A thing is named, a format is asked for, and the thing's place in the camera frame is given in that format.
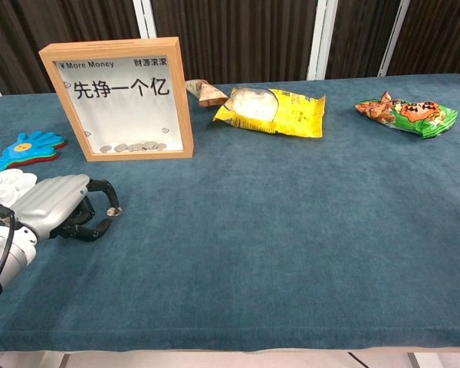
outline white sign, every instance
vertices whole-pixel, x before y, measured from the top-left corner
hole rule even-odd
[[[165,150],[182,150],[167,57],[55,64],[94,153],[105,146],[149,141],[165,143]]]

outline picture frame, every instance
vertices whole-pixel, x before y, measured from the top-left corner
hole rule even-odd
[[[192,157],[177,37],[50,44],[39,55],[87,161]]]

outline black cable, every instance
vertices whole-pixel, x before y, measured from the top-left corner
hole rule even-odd
[[[349,355],[352,356],[352,358],[357,361],[359,364],[361,364],[362,366],[364,366],[365,368],[369,368],[365,363],[363,363],[360,358],[358,358],[356,355],[354,355],[353,353],[351,353],[350,351],[347,352]]]
[[[0,258],[0,275],[2,274],[5,262],[7,261],[8,254],[10,253],[10,248],[12,247],[12,242],[14,240],[14,231],[15,231],[15,213],[11,209],[0,205],[0,219],[8,217],[8,235],[7,241],[5,242],[5,247],[3,249],[2,257]]]

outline yellow snack bag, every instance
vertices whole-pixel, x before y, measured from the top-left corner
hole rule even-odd
[[[213,121],[271,134],[321,138],[324,110],[325,96],[315,100],[285,90],[241,87],[234,88]]]

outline wooden frame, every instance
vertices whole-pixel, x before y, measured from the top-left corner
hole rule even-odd
[[[194,147],[192,141],[192,128],[184,72],[182,69],[182,57],[179,39],[177,37],[50,44],[39,51],[39,54],[87,161],[192,157]],[[56,63],[60,61],[141,58],[151,55],[166,55],[172,80],[176,115],[179,121],[182,150],[144,150],[121,153],[94,152],[86,137],[81,119],[75,110],[71,96],[67,91],[67,87],[64,85],[64,81]]]

